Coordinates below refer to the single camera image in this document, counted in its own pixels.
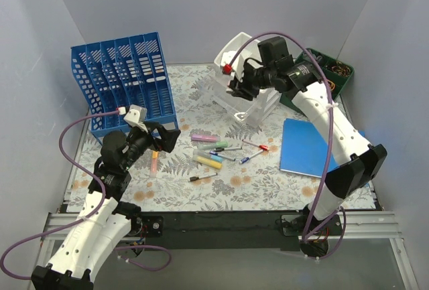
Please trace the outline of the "white drawer organizer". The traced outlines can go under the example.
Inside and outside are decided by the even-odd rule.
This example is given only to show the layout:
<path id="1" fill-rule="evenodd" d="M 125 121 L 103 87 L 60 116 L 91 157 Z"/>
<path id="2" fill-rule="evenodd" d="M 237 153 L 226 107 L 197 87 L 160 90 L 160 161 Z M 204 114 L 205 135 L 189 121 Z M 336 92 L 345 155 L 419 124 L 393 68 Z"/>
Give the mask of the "white drawer organizer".
<path id="1" fill-rule="evenodd" d="M 255 72 L 261 67 L 259 40 L 250 42 L 235 57 L 250 39 L 249 34 L 240 32 L 217 54 L 214 59 L 217 71 L 212 76 L 209 92 L 236 121 L 256 128 L 280 101 L 280 93 L 257 85 Z"/>

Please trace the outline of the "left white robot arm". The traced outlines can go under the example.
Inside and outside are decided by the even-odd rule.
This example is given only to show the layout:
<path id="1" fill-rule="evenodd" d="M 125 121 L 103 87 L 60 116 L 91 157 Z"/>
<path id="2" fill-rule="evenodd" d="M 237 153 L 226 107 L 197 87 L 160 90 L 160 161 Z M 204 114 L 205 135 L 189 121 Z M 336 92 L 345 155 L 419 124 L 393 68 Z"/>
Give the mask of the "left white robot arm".
<path id="1" fill-rule="evenodd" d="M 140 207 L 121 200 L 131 181 L 130 168 L 148 149 L 172 152 L 179 136 L 178 129 L 146 122 L 128 134 L 112 131 L 103 137 L 84 206 L 55 255 L 35 267 L 35 289 L 93 289 L 119 241 L 138 235 L 143 227 Z"/>

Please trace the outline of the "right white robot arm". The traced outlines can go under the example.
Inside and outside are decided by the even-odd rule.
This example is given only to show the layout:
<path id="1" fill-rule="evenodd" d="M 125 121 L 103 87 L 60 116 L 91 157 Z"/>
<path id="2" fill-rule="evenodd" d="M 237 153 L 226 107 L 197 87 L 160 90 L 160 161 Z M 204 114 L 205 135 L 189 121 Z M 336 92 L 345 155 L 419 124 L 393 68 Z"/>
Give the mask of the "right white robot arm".
<path id="1" fill-rule="evenodd" d="M 370 182 L 387 157 L 381 144 L 370 143 L 350 123 L 332 99 L 327 77 L 307 49 L 307 59 L 296 63 L 289 53 L 291 37 L 264 32 L 233 38 L 218 54 L 215 64 L 231 76 L 227 93 L 252 101 L 263 89 L 286 95 L 314 125 L 327 144 L 318 191 L 303 218 L 303 238 L 320 234 L 343 202 Z"/>

